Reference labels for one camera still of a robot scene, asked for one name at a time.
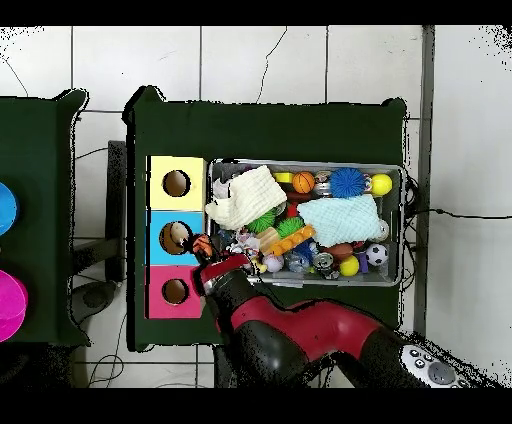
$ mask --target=orange basketball toy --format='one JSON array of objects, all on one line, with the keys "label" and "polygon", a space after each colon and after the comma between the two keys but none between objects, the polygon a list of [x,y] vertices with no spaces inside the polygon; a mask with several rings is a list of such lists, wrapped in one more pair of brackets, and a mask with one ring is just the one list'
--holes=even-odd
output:
[{"label": "orange basketball toy", "polygon": [[315,186],[315,177],[309,172],[298,172],[293,176],[292,184],[297,193],[309,193]]}]

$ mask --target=dark green tablecloth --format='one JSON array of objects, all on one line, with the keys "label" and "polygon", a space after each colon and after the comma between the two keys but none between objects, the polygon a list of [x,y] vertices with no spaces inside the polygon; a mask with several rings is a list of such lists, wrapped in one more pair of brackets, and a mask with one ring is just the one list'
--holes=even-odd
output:
[{"label": "dark green tablecloth", "polygon": [[84,91],[54,100],[0,97],[0,181],[16,194],[20,216],[0,237],[0,269],[26,286],[29,303],[10,341],[77,345],[86,336],[69,317],[71,137]]},{"label": "dark green tablecloth", "polygon": [[[134,225],[135,279],[129,280],[128,334],[132,346],[219,343],[213,319],[147,320],[143,313],[145,158],[148,155],[249,158],[402,165],[400,99],[383,105],[330,103],[311,106],[224,105],[163,102],[154,87],[141,87],[126,105],[128,172],[135,182],[129,193],[128,225]],[[287,305],[329,297],[362,308],[391,327],[398,325],[398,286],[273,289]]]}]

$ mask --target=shape sorter box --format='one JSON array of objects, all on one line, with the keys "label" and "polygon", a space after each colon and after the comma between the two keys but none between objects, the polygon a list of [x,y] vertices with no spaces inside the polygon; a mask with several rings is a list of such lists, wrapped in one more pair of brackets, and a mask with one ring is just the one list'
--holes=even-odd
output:
[{"label": "shape sorter box", "polygon": [[182,222],[190,229],[192,234],[202,234],[204,232],[204,215],[202,212],[149,211],[146,219],[150,219],[148,222],[149,252],[147,251],[148,245],[146,244],[146,264],[198,265],[197,259],[191,253],[177,255],[167,253],[160,245],[160,232],[166,224]]},{"label": "shape sorter box", "polygon": [[[193,280],[195,266],[150,266],[149,281],[146,278],[145,317],[149,319],[201,318],[204,301],[197,293]],[[172,304],[164,297],[165,284],[180,280],[186,285],[187,297],[183,303]]]},{"label": "shape sorter box", "polygon": [[[150,156],[149,207],[152,210],[202,211],[206,200],[206,162],[202,158]],[[178,171],[186,179],[185,193],[173,197],[165,191],[168,174]]]}]

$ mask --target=blue bowl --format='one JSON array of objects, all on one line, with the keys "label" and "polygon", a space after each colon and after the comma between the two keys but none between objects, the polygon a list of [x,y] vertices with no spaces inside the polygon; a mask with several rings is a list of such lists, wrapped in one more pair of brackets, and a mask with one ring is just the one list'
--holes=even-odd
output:
[{"label": "blue bowl", "polygon": [[18,217],[18,202],[11,190],[0,183],[0,236],[12,227]]}]

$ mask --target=yellow ball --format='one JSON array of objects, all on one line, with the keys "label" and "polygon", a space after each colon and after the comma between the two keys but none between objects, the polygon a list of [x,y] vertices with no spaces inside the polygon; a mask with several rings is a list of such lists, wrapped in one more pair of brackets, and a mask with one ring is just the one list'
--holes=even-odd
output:
[{"label": "yellow ball", "polygon": [[357,271],[359,271],[359,261],[354,255],[349,256],[347,259],[343,259],[341,261],[340,273],[344,277],[352,277],[353,275],[357,274]]},{"label": "yellow ball", "polygon": [[389,175],[386,174],[375,174],[372,177],[372,194],[374,196],[384,196],[391,191],[393,182]]}]

